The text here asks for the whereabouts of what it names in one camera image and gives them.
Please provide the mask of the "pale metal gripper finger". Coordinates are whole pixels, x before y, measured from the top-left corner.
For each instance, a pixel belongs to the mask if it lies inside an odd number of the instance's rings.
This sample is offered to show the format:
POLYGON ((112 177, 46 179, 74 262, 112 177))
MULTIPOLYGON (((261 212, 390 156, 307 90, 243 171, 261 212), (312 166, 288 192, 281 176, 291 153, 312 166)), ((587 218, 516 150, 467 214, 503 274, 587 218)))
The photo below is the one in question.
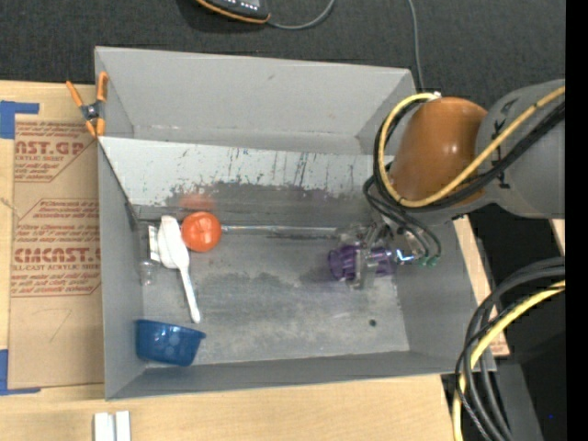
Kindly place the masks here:
POLYGON ((367 251, 355 251, 355 274, 351 281, 351 288, 368 288, 373 284, 373 262, 367 251))
POLYGON ((372 246, 377 240, 378 230, 374 228, 350 228, 341 232, 339 243, 341 245, 372 246))

